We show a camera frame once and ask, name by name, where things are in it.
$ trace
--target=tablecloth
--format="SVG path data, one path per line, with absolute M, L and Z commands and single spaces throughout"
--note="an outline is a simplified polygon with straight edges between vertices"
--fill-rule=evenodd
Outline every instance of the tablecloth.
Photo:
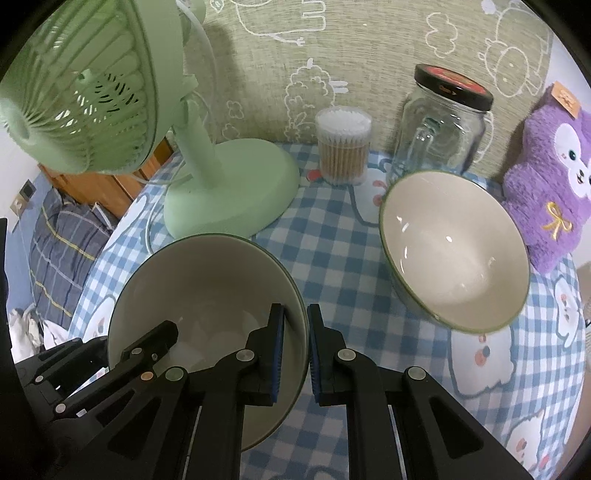
M 283 145 L 298 161 L 301 186 L 287 211 L 253 239 L 289 270 L 304 301 L 320 303 L 327 326 L 378 365 L 426 369 L 539 480 L 551 477 L 570 435 L 582 390 L 584 323 L 574 264 L 548 275 L 533 268 L 527 303 L 508 327 L 466 335 L 412 312 L 392 290 L 379 239 L 378 209 L 391 159 L 371 153 L 363 185 L 332 187 L 319 175 L 317 148 Z M 171 178 L 180 154 L 157 174 Z M 501 188 L 468 177 L 500 197 Z M 165 187 L 149 185 L 97 259 L 69 330 L 71 338 L 105 335 L 115 301 L 132 273 L 173 241 L 163 220 Z M 309 378 L 285 422 L 242 454 L 252 480 L 345 480 L 344 407 L 314 403 Z

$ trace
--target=blue wall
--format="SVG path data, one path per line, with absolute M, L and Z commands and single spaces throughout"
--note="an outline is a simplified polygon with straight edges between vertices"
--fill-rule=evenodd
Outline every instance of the blue wall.
M 51 189 L 51 184 L 41 173 L 33 184 L 37 188 L 27 209 L 23 212 L 12 233 L 8 232 L 6 239 L 5 269 L 8 277 L 7 310 L 26 309 L 33 303 L 31 281 L 29 276 L 29 250 L 37 218 L 41 213 L 41 205 Z

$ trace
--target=glass jar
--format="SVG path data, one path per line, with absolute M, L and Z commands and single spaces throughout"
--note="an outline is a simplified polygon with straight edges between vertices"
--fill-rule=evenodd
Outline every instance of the glass jar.
M 414 78 L 417 87 L 402 111 L 390 180 L 417 170 L 464 173 L 484 135 L 492 94 L 464 75 L 432 65 L 417 65 Z

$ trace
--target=jar handle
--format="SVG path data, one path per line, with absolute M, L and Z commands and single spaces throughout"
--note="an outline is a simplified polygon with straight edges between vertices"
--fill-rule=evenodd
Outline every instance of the jar handle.
M 419 170 L 433 139 L 439 132 L 439 123 L 433 118 L 426 117 L 414 134 L 413 142 L 408 149 L 408 156 L 404 170 L 406 173 Z

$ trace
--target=orange tag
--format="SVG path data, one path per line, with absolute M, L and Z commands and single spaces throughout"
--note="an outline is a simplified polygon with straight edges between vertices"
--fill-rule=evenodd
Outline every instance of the orange tag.
M 554 86 L 552 87 L 552 96 L 556 98 L 556 101 L 562 105 L 564 109 L 573 116 L 573 118 L 577 118 L 579 116 L 581 104 L 577 98 L 572 93 L 570 93 L 568 88 L 562 85 L 562 83 L 554 82 Z

